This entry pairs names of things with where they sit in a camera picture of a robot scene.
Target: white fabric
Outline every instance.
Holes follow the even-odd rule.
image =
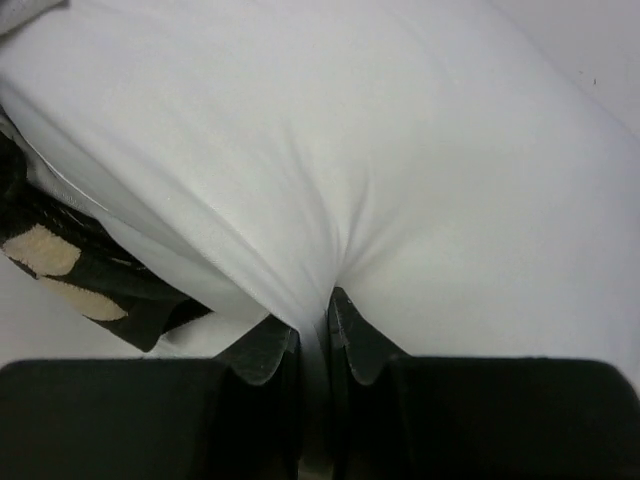
[[[62,0],[0,0],[0,35],[32,20]]]
[[[640,147],[484,2],[75,0],[2,46],[0,103],[226,331],[317,352],[339,284],[413,354],[640,382]]]
[[[75,199],[75,195],[68,186],[51,171],[3,113],[0,113],[0,134],[12,139],[24,152],[27,161],[27,179],[31,185],[68,206],[89,214],[84,202]]]

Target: black and beige patterned fabric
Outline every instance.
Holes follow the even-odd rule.
[[[22,150],[4,135],[0,249],[82,315],[144,351],[210,311],[156,277],[96,220],[30,185]]]

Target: dark fabric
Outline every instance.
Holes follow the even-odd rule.
[[[0,370],[0,478],[297,478],[300,342],[269,317],[212,359]]]
[[[602,363],[396,357],[349,397],[347,480],[640,479],[640,403]]]
[[[0,135],[0,245],[87,318],[148,351],[210,310],[150,272],[96,220],[27,183],[23,152]]]

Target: black object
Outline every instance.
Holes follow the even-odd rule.
[[[336,290],[333,480],[640,479],[612,367],[415,358]],[[214,359],[21,362],[0,374],[0,478],[294,479],[299,344],[270,317]]]
[[[0,478],[295,478],[297,355],[297,334],[271,318],[217,359],[13,364]]]
[[[609,365],[410,357],[343,292],[329,328],[335,480],[640,479],[640,404]]]

